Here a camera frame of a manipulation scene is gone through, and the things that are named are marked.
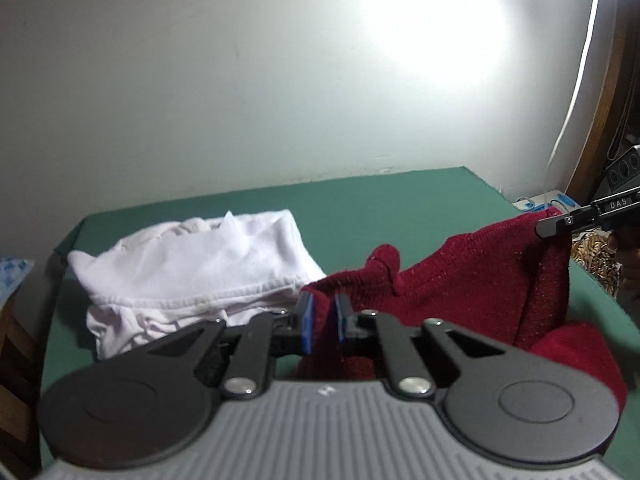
red knitted fabric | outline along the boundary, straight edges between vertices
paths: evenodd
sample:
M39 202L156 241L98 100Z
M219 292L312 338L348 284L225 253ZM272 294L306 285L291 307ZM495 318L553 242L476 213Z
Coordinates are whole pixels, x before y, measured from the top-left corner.
M354 310L373 308L419 326L439 317L603 381L622 406L626 388L594 327L563 327L569 297L569 235L540 239L536 222L553 212L529 213L449 238L427 259L399 272L398 250L376 248L363 269L338 272L307 287L316 298L314 351L300 376L372 378L372 363L336 351L330 298L346 293Z

clothing pile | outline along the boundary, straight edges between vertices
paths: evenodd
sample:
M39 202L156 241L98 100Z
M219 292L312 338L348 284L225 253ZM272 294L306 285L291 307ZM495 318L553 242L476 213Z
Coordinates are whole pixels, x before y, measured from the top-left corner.
M324 278L288 210L155 225L68 262L88 292L98 359L203 319L245 324Z
M305 249L289 211L149 227L97 258L68 260L89 292L87 326L100 359L201 319L246 323L268 306L293 304L301 290L316 300L314 346L298 374L316 380L369 379L372 361L344 357L330 308L338 292L355 311L372 308L419 326L439 317L578 368L605 383L620 410L626 387L600 332L565 322L571 237L538 238L528 213L449 238L434 254L400 272L398 250L375 249L360 270L326 277Z

wooden door frame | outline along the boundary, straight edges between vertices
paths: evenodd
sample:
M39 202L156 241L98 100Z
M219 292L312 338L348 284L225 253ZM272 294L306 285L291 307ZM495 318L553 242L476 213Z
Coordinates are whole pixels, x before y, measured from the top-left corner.
M609 63L598 106L566 193L587 203L600 185L628 94L640 32L640 0L618 0Z

gray ribbed plate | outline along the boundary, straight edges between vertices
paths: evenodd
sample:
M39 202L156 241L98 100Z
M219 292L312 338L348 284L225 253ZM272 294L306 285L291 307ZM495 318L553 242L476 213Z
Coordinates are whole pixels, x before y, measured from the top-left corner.
M382 384L275 381L261 397L226 402L202 436L175 456L128 471L57 461L47 480L604 480L593 459L556 470L516 469L469 451L421 402Z

person's hand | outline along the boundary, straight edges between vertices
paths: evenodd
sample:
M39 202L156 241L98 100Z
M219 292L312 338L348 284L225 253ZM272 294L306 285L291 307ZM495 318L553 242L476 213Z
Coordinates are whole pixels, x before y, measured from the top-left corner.
M622 287L640 291L640 228L625 228L609 235L609 247L622 264Z

